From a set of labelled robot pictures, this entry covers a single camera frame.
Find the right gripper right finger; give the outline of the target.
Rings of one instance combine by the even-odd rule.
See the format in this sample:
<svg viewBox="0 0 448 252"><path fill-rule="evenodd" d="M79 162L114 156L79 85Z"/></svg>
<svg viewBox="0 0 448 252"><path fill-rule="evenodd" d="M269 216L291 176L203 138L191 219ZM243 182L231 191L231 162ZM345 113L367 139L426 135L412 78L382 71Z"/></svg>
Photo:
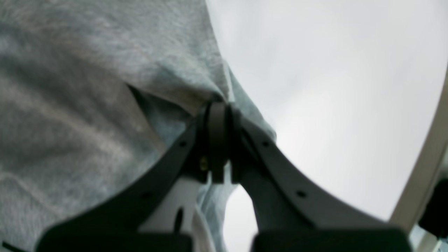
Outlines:
<svg viewBox="0 0 448 252"><path fill-rule="evenodd" d="M232 182L252 200L252 252L410 252L404 232L332 196L300 172L270 137L229 108Z"/></svg>

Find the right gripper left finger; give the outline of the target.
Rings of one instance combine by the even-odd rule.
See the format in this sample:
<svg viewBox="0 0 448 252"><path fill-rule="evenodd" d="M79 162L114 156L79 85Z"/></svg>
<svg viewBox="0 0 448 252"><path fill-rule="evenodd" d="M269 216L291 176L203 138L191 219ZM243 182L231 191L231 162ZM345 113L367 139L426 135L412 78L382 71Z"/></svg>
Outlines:
<svg viewBox="0 0 448 252"><path fill-rule="evenodd" d="M193 252L197 193L222 184L229 107L213 102L159 162L128 188L50 228L37 252Z"/></svg>

